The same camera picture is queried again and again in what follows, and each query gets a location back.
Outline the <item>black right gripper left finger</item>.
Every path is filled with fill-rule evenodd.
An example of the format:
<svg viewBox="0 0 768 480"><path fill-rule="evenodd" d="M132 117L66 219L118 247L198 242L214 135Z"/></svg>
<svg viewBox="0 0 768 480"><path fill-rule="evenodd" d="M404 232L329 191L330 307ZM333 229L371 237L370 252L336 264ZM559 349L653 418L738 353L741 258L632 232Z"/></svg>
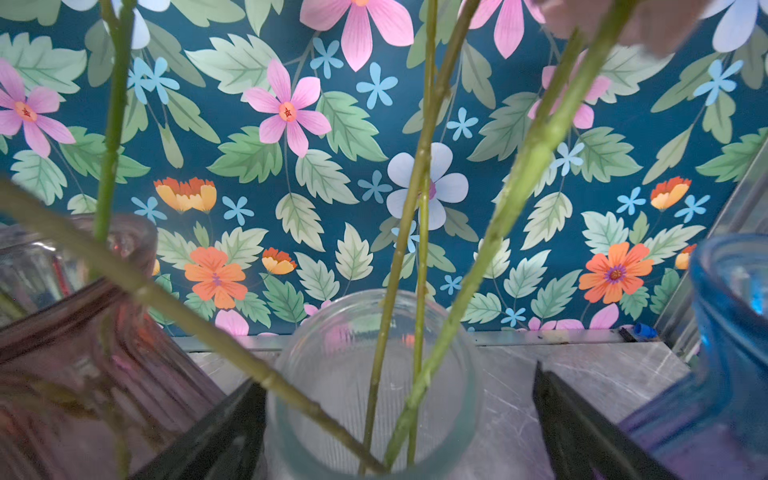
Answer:
<svg viewBox="0 0 768 480"><path fill-rule="evenodd" d="M266 391L247 381L134 479L265 479Z"/></svg>

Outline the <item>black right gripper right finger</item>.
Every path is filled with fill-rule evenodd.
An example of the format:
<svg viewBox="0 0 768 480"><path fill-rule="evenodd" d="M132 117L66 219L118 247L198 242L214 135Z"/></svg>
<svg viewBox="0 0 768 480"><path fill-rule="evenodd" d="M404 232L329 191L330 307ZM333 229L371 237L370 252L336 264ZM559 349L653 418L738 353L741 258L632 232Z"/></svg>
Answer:
<svg viewBox="0 0 768 480"><path fill-rule="evenodd" d="M532 396L557 479L676 477L541 362Z"/></svg>

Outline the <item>purple ribbed glass vase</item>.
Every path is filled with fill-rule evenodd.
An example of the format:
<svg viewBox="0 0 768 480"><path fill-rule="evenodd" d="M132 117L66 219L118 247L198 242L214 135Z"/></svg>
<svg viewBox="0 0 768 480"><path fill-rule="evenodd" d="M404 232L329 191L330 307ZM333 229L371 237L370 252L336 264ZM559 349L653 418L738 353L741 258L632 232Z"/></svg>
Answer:
<svg viewBox="0 0 768 480"><path fill-rule="evenodd" d="M620 427L681 479L764 479L766 236L707 240L693 254L689 276L698 363Z"/></svg>

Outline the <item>dark pink ribbed glass vase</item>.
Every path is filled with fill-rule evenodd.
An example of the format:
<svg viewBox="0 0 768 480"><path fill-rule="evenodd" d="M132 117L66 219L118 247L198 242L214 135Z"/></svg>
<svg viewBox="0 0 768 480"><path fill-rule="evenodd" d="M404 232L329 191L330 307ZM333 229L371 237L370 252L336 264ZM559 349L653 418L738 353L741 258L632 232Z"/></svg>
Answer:
<svg viewBox="0 0 768 480"><path fill-rule="evenodd" d="M149 315L76 255L1 230L1 475L126 479L223 400Z"/></svg>

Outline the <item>pink double carnation stem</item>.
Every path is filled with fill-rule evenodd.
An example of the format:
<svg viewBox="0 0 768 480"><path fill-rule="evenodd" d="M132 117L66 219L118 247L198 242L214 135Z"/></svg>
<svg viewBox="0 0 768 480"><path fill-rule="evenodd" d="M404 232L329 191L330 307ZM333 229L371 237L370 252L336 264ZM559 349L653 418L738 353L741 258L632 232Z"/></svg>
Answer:
<svg viewBox="0 0 768 480"><path fill-rule="evenodd" d="M568 39L500 192L483 244L437 337L430 356L414 376L391 438L383 465L391 470L418 416L432 377L442 364L470 300L491 260L510 233L534 187L551 163L551 154L564 139L576 113L617 44L641 45L657 57L674 53L695 29L708 8L706 1L541 1L546 25Z"/></svg>

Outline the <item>pink rose stem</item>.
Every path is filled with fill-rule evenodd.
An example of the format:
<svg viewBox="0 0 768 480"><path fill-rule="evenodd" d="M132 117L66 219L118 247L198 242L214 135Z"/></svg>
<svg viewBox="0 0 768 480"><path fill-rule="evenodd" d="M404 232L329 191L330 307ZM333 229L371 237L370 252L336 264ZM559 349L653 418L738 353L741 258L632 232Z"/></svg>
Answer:
<svg viewBox="0 0 768 480"><path fill-rule="evenodd" d="M105 132L106 150L100 169L98 203L93 225L94 237L102 243L107 241L110 229L123 119L127 105L126 89L131 64L136 5L136 1L122 1L120 7L114 6L112 1L99 2L101 17L109 27L109 35L115 50Z"/></svg>

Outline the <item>cream white rose stem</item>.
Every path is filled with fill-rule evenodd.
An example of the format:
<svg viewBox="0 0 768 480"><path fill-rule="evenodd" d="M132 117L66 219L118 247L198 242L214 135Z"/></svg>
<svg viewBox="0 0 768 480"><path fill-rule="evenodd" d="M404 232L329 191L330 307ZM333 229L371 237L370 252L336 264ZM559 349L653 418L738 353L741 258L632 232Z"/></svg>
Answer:
<svg viewBox="0 0 768 480"><path fill-rule="evenodd" d="M479 3L477 1L468 1L461 9L456 24L452 30L450 40L440 66L436 65L434 100L441 100L441 108L446 94L450 91L450 80L459 57L462 45L471 24L473 15L476 13ZM431 113L430 123L434 123L434 131L437 125L438 114ZM379 384L383 370L383 363L386 353L386 345L389 338L389 329L392 315L394 312L395 301L399 288L400 274L406 253L407 242L409 238L409 228L414 215L418 212L418 193L419 183L423 168L423 158L417 157L419 142L414 159L414 166L410 181L408 184L407 195L403 205L403 211L400 219L399 233L396 241L396 250L390 271L390 280L386 289L385 298L382 305L382 315L377 336L376 349L373 357L373 366L369 381L368 400L366 404L365 428L363 435L363 446L369 450L372 445L374 423L376 417Z"/></svg>

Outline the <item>red rose stem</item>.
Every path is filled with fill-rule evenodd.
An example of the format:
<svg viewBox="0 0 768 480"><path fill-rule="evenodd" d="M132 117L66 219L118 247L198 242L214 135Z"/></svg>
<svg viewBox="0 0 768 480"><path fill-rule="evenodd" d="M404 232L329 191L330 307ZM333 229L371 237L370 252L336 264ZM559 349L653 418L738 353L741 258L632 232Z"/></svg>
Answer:
<svg viewBox="0 0 768 480"><path fill-rule="evenodd" d="M436 76L436 33L437 33L438 1L427 2L426 42L425 42L425 79L424 79L424 121L421 131L418 158L423 158L423 168L419 183L418 215L419 215L419 250L418 250L418 277L416 286L416 317L414 324L413 345L413 380L416 380L422 369L422 357L424 348L425 310L427 294L427 258L428 258L428 221L430 199L430 162L431 143L434 135L434 123L430 123L430 114L438 114L441 108L441 100L434 100L435 76Z"/></svg>

